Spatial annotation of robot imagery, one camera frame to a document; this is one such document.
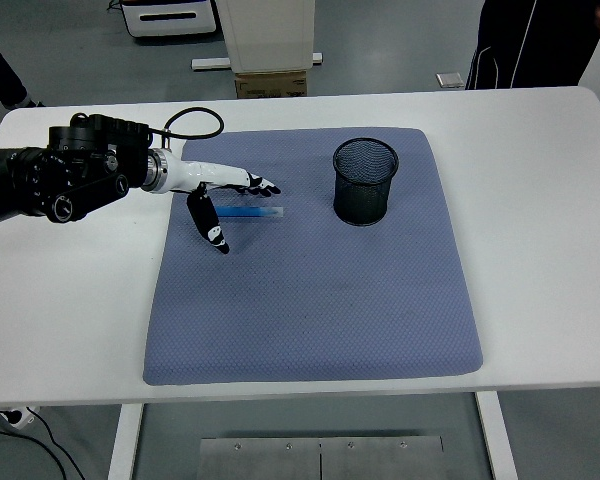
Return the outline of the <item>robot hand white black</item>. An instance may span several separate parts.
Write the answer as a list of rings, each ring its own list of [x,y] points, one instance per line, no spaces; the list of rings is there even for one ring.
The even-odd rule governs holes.
[[[269,180],[242,168],[182,161],[165,149],[154,150],[151,159],[155,178],[145,185],[145,189],[155,194],[185,193],[187,208],[199,234],[222,254],[228,254],[230,248],[208,191],[228,188],[265,197],[281,193]]]

